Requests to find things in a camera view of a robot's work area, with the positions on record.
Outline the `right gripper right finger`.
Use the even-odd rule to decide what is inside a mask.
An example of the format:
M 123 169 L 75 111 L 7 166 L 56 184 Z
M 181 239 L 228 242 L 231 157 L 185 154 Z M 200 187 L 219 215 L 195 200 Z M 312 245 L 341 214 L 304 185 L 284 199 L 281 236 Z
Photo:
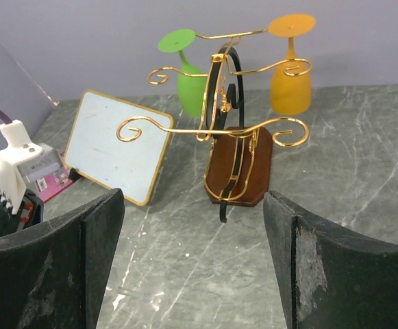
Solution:
M 276 191 L 264 224 L 289 328 L 398 328 L 398 245 L 318 216 Z

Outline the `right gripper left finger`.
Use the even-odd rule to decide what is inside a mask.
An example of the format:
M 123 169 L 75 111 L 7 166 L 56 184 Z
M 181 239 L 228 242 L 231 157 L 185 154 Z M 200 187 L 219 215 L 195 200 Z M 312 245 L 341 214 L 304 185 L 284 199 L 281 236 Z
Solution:
M 114 188 L 0 237 L 0 328 L 95 328 L 124 214 Z

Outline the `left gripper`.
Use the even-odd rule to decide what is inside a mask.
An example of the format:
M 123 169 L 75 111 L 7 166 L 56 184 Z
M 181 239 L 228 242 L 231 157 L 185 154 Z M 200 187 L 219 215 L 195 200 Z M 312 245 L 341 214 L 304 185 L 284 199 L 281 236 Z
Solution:
M 27 189 L 19 209 L 13 213 L 11 201 L 0 193 L 0 237 L 41 223 L 43 209 L 44 202 L 41 198 Z

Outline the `clear wine glass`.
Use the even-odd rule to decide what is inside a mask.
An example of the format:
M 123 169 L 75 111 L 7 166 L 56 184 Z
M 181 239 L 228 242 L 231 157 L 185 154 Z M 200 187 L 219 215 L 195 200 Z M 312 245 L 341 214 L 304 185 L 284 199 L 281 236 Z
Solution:
M 141 278 L 134 287 L 130 284 L 125 287 L 118 286 L 117 292 L 135 298 L 144 309 L 158 312 L 168 295 L 168 287 L 162 276 L 151 276 Z

